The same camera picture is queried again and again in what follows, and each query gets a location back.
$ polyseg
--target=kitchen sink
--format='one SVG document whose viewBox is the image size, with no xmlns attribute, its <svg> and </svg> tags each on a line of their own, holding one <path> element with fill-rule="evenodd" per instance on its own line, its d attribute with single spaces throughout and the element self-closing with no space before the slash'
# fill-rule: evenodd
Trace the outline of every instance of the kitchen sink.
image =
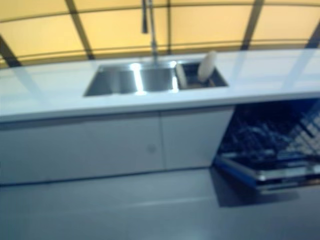
<svg viewBox="0 0 320 240">
<path fill-rule="evenodd" d="M 197 72 L 199 62 L 179 62 L 186 76 L 182 87 L 176 72 L 176 61 L 154 63 L 131 63 L 121 65 L 102 65 L 98 68 L 84 96 L 112 94 L 145 95 L 151 92 L 179 92 L 185 89 L 225 87 L 225 80 L 217 69 L 210 82 L 200 83 Z"/>
</svg>

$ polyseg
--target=open dishwasher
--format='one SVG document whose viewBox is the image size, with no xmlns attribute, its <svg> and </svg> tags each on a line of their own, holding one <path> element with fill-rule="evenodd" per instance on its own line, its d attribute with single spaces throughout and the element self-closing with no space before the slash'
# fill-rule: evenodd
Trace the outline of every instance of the open dishwasher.
<svg viewBox="0 0 320 240">
<path fill-rule="evenodd" d="M 320 184 L 320 100 L 238 105 L 214 164 L 262 191 Z"/>
</svg>

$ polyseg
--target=kitchen faucet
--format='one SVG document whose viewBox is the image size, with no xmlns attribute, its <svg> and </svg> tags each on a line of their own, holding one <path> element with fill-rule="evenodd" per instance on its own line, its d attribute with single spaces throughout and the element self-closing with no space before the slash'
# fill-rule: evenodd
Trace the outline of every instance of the kitchen faucet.
<svg viewBox="0 0 320 240">
<path fill-rule="evenodd" d="M 142 33 L 148 33 L 148 23 L 147 23 L 147 2 L 150 11 L 150 24 L 151 24 L 151 49 L 153 63 L 158 63 L 158 51 L 157 51 L 157 41 L 156 41 L 156 31 L 154 22 L 154 9 L 152 0 L 142 0 Z"/>
</svg>

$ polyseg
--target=cabinet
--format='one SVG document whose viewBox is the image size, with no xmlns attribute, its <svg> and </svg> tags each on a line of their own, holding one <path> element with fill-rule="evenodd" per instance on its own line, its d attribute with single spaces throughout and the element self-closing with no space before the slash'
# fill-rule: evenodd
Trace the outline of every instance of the cabinet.
<svg viewBox="0 0 320 240">
<path fill-rule="evenodd" d="M 233 112 L 233 106 L 161 112 L 166 168 L 209 167 Z"/>
<path fill-rule="evenodd" d="M 0 182 L 26 183 L 163 170 L 159 113 L 0 125 Z"/>
</svg>

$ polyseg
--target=gray floor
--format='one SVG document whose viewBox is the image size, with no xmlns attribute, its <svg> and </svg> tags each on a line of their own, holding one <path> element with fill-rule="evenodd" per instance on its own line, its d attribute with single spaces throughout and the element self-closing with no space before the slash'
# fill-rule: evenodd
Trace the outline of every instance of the gray floor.
<svg viewBox="0 0 320 240">
<path fill-rule="evenodd" d="M 320 239 L 320 186 L 247 193 L 207 169 L 2 187 L 0 239 Z"/>
</svg>

